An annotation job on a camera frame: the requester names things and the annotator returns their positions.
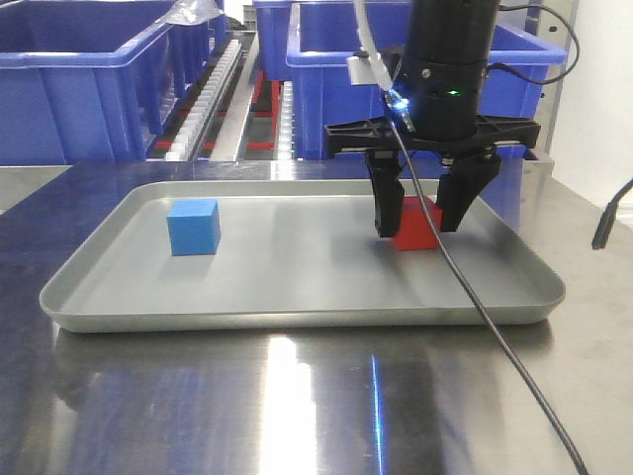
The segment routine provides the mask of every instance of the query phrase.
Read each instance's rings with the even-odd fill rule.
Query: cube
[[[174,203],[167,215],[173,255],[215,254],[220,244],[220,209],[215,198]]]
[[[433,221],[439,228],[442,222],[442,210],[429,198],[424,197]],[[397,250],[436,249],[439,246],[430,226],[419,206],[417,196],[405,196],[398,233],[392,237]]]

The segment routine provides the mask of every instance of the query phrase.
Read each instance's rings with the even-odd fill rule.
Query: red cube
[[[440,227],[442,210],[429,198],[424,197],[433,221]],[[403,213],[398,234],[392,237],[397,250],[436,249],[439,246],[426,217],[422,212],[417,196],[405,196]]]

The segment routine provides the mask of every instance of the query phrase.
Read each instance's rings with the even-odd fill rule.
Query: white tube
[[[372,32],[369,28],[369,20],[367,19],[367,10],[365,10],[365,0],[354,0],[354,13],[356,14],[356,23],[358,24],[358,39],[360,45],[369,55],[369,64],[371,65],[376,82],[383,91],[389,91],[394,86],[394,81],[389,75],[387,66],[383,62],[380,53],[376,50]]]

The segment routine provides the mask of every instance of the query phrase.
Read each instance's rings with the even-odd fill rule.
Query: blue cube
[[[179,200],[167,215],[173,255],[215,254],[220,244],[220,210],[214,198]]]

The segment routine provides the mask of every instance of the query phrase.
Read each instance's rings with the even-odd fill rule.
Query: tray rim
[[[437,179],[420,179],[420,184],[422,185],[424,191],[428,195],[433,195],[436,192],[438,180]],[[142,195],[148,189],[151,192],[159,192],[164,187],[173,187],[178,186],[179,184],[183,184],[190,187],[204,186],[204,185],[216,185],[220,187],[228,187],[238,188],[243,187],[244,190],[238,191],[247,191],[249,185],[256,185],[258,187],[287,187],[289,190],[301,190],[302,188],[309,187],[310,185],[322,187],[322,189],[317,189],[318,193],[315,193],[315,190],[311,190],[311,192],[306,193],[297,193],[292,194],[290,196],[304,196],[304,197],[313,197],[313,196],[322,196],[322,197],[335,197],[335,196],[371,196],[371,184],[368,180],[364,179],[327,179],[327,180],[174,180],[174,181],[157,181],[153,183],[147,183],[138,186],[133,189],[130,193],[128,193],[118,204],[117,206],[108,214],[108,216],[95,228],[95,230],[86,238],[84,242],[82,242],[70,256],[66,259],[66,261],[52,274],[52,276],[48,279],[45,286],[40,292],[39,302],[42,310],[49,315],[54,321],[56,321],[63,329],[68,330],[73,333],[119,333],[119,332],[157,332],[157,331],[190,331],[190,330],[231,330],[231,329],[272,329],[272,328],[322,328],[322,327],[391,327],[391,326],[429,326],[429,325],[480,325],[483,323],[473,321],[471,323],[464,323],[463,317],[459,319],[452,319],[451,313],[455,313],[459,310],[461,314],[464,312],[468,314],[473,314],[477,317],[477,311],[474,307],[470,306],[454,306],[454,307],[424,307],[423,310],[429,311],[432,310],[437,313],[437,319],[426,319],[428,320],[440,320],[441,323],[428,323],[428,322],[417,322],[415,320],[414,314],[421,310],[420,307],[417,308],[384,308],[384,309],[353,309],[353,310],[339,310],[339,311],[319,311],[319,310],[310,310],[310,311],[296,311],[296,312],[270,312],[270,311],[262,311],[262,312],[228,312],[228,313],[196,313],[196,314],[172,314],[172,313],[152,313],[152,314],[68,314],[64,313],[61,310],[56,310],[52,308],[52,305],[49,303],[49,293],[51,292],[51,288],[57,284],[57,281],[65,272],[68,272],[68,268],[72,268],[75,261],[82,258],[83,254],[87,251],[86,249],[90,246],[95,246],[95,239],[98,239],[101,236],[101,233],[104,228],[113,226],[113,220],[120,220],[122,217],[122,210],[126,208],[130,208],[133,210],[133,213],[142,208],[146,203],[149,203],[153,200],[160,199],[170,199],[177,198],[173,197],[169,194],[158,194],[154,193],[156,196],[145,196],[140,199],[138,195]],[[327,190],[329,188],[338,189],[343,184],[351,185],[344,193],[330,193]],[[357,191],[360,188],[363,193],[353,192]],[[249,195],[244,195],[243,193],[235,193],[235,194],[220,194],[218,197],[280,197],[286,196],[288,193],[270,193],[270,194],[261,194],[261,193],[252,193]],[[555,281],[555,284],[559,286],[559,291],[557,293],[557,297],[551,299],[549,301],[544,301],[542,303],[532,305],[531,308],[541,309],[541,313],[537,316],[537,318],[529,321],[523,322],[514,322],[512,325],[529,325],[541,322],[547,318],[549,313],[560,304],[566,296],[566,286],[565,282],[561,279],[558,273],[552,269],[539,255],[534,252],[534,250],[521,238],[521,236],[510,227],[499,215],[493,210],[483,199],[477,198],[475,206],[484,207],[488,215],[490,215],[491,219],[494,219],[499,224],[505,227],[505,231],[509,233],[516,241],[518,241],[525,250],[529,251],[531,254],[531,258],[533,259],[533,264],[537,266],[541,266],[548,270],[549,277]],[[127,226],[127,222],[123,223],[122,229]],[[116,240],[116,237],[107,239],[109,244],[112,244]],[[101,256],[107,251],[107,247],[103,247],[102,250],[97,254],[96,257],[91,258],[90,260],[93,262],[98,261]],[[66,296],[63,299],[65,302],[69,298]],[[494,320],[499,320],[499,314],[509,315],[512,311],[517,311],[520,307],[516,306],[489,306],[487,310],[491,313],[491,316]],[[398,320],[393,322],[392,319],[385,319],[385,313],[395,314],[398,316]],[[309,322],[305,320],[305,316],[310,315],[314,317],[318,316],[329,316],[329,318],[325,319],[311,319]],[[356,315],[361,315],[364,317],[365,323],[355,323],[349,322],[349,319],[345,319],[345,317],[353,317]],[[223,317],[235,317],[239,316],[239,319],[235,319],[233,325],[209,325],[209,319],[221,319]],[[142,320],[151,317],[154,321],[171,318],[174,322],[174,325],[162,325],[160,328],[148,328],[147,325],[144,325]],[[182,326],[177,325],[179,320],[190,318],[194,321],[200,320],[197,324]],[[93,319],[101,320],[107,319],[108,322],[116,323],[117,320],[127,319],[131,322],[128,322],[125,328],[122,330],[118,330],[117,325],[101,326],[103,330],[94,330],[94,327],[85,324],[77,325],[74,322],[75,319],[83,319],[83,322],[88,322]]]

